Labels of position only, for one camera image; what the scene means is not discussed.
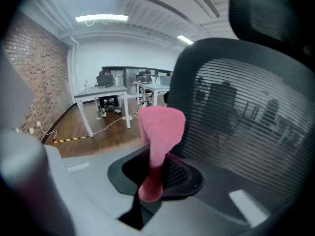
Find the ceiling light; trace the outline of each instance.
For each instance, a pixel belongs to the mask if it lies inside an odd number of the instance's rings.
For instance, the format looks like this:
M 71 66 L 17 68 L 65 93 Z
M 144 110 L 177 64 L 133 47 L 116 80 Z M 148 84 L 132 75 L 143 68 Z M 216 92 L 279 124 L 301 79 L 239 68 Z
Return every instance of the ceiling light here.
M 183 35 L 180 35 L 177 38 L 179 38 L 180 40 L 186 42 L 187 44 L 190 44 L 190 45 L 193 44 L 193 42 L 190 39 L 184 37 Z
M 127 21 L 128 16 L 126 15 L 116 15 L 116 14 L 97 14 L 97 15 L 87 15 L 76 17 L 76 21 L 88 21 L 88 20 L 122 20 Z

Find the yellow and black tape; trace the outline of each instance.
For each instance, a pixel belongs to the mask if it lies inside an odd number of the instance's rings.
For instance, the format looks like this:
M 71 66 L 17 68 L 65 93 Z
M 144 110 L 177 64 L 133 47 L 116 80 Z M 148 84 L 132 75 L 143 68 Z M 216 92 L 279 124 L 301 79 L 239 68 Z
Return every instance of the yellow and black tape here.
M 59 141 L 54 141 L 54 143 L 63 143 L 63 142 L 69 142 L 69 141 L 72 141 L 72 140 L 79 140 L 79 139 L 85 139 L 85 138 L 88 138 L 90 136 L 81 136 L 81 137 L 75 137 L 75 138 L 69 138 L 69 139 L 65 139 L 65 140 L 59 140 Z

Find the white ceiling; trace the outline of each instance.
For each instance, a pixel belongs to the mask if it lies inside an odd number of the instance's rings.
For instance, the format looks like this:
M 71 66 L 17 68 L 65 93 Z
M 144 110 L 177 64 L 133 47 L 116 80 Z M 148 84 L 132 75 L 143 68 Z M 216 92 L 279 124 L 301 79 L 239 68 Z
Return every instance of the white ceiling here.
M 110 35 L 182 48 L 178 35 L 192 41 L 236 38 L 228 22 L 228 0 L 26 0 L 21 11 L 65 42 L 70 36 Z M 96 21 L 92 26 L 75 21 L 77 16 L 106 13 L 128 15 L 128 21 Z

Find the red brick wall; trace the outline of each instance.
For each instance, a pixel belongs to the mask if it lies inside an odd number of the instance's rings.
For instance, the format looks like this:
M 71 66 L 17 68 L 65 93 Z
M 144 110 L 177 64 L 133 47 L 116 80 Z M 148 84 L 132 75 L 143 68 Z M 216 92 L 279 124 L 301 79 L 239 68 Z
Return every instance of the red brick wall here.
M 22 13 L 8 29 L 4 49 L 14 67 L 35 91 L 36 98 L 25 115 L 21 130 L 35 130 L 37 138 L 71 106 L 68 89 L 68 46 Z

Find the pink towel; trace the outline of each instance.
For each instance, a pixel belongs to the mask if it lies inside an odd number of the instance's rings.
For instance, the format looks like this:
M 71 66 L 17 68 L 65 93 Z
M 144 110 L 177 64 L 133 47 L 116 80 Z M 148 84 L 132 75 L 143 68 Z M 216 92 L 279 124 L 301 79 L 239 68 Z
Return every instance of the pink towel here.
M 139 198 L 154 202 L 163 194 L 162 168 L 165 155 L 184 133 L 185 116 L 174 108 L 147 107 L 139 111 L 141 140 L 150 143 L 149 174 L 139 188 Z

